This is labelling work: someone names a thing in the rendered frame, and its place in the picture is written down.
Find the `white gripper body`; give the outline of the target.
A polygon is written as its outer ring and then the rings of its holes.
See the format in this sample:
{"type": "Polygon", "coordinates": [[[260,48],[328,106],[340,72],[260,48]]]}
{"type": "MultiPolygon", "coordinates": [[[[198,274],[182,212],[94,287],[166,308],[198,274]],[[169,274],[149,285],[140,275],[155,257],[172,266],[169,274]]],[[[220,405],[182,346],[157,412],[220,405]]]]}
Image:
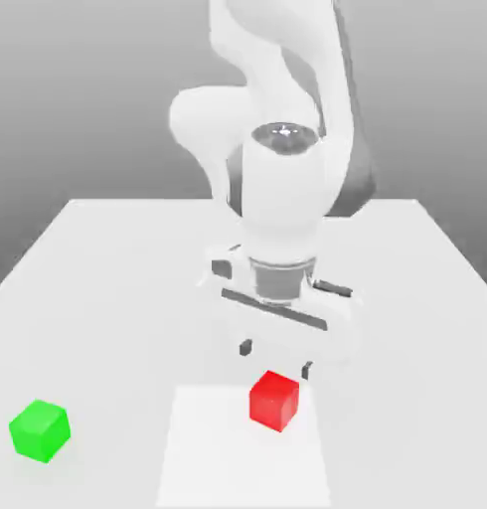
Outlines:
{"type": "Polygon", "coordinates": [[[299,299],[284,306],[265,302],[231,287],[218,290],[228,337],[239,349],[245,338],[274,346],[277,353],[299,361],[343,363],[361,344],[364,302],[357,292],[336,292],[305,286],[299,299]]]}

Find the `small red cube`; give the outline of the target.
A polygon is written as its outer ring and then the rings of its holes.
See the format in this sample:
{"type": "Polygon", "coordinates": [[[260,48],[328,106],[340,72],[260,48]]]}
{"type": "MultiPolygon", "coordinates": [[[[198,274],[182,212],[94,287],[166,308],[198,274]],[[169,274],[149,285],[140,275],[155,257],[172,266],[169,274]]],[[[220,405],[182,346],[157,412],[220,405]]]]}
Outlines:
{"type": "Polygon", "coordinates": [[[282,432],[296,415],[299,383],[266,371],[249,391],[249,418],[282,432]]]}

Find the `small green cube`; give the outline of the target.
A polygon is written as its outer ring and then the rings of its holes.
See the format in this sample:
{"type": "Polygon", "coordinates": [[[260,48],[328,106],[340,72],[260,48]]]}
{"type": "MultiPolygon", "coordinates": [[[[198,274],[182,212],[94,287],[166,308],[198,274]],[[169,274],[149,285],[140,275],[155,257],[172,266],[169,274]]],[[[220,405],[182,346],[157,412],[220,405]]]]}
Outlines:
{"type": "Polygon", "coordinates": [[[56,404],[34,400],[8,425],[15,451],[49,463],[71,438],[67,411],[56,404]]]}

